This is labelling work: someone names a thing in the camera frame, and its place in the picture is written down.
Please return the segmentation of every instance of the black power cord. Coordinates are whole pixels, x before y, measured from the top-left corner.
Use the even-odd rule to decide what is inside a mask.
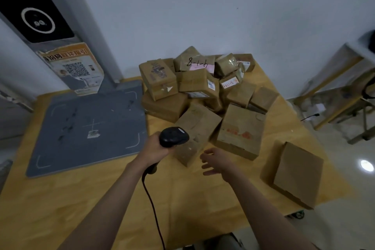
[[[320,116],[320,114],[319,114],[319,113],[316,113],[316,114],[314,114],[314,115],[308,116],[308,117],[306,117],[305,119],[302,119],[301,122],[302,122],[303,120],[308,119],[308,118],[311,118],[311,117],[317,117],[317,116]]]
[[[159,236],[160,236],[160,239],[161,239],[162,244],[163,244],[163,249],[165,250],[164,240],[163,240],[163,237],[162,237],[162,233],[160,232],[159,223],[157,222],[157,217],[156,217],[156,211],[155,211],[154,203],[152,202],[151,196],[150,196],[150,194],[147,191],[146,185],[144,184],[144,179],[146,178],[146,175],[147,175],[146,172],[144,172],[143,175],[142,175],[142,184],[143,184],[144,190],[146,191],[146,194],[147,194],[148,198],[150,199],[152,210],[154,211],[154,216],[155,216],[155,222],[156,222],[157,231],[159,232]]]

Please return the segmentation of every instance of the person's right arm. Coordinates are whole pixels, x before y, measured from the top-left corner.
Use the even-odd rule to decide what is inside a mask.
[[[205,150],[200,156],[203,172],[221,174],[236,194],[261,249],[316,250],[313,244],[251,184],[241,170],[219,148]]]

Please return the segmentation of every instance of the gray scanning platform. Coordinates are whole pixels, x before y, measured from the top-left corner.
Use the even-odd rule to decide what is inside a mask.
[[[147,138],[142,83],[86,96],[55,96],[27,167],[36,177],[138,153]]]

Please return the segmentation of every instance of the circular camera module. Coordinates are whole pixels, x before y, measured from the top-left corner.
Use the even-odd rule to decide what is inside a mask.
[[[36,8],[25,8],[21,12],[21,17],[28,27],[42,34],[50,34],[56,28],[52,18],[45,12]]]

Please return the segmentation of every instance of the person's left hand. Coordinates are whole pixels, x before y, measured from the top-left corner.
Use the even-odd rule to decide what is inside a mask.
[[[144,164],[144,168],[159,162],[164,157],[166,157],[174,148],[162,147],[159,143],[159,134],[157,131],[153,135],[149,136],[143,149],[138,153],[137,157],[134,159],[138,162]]]

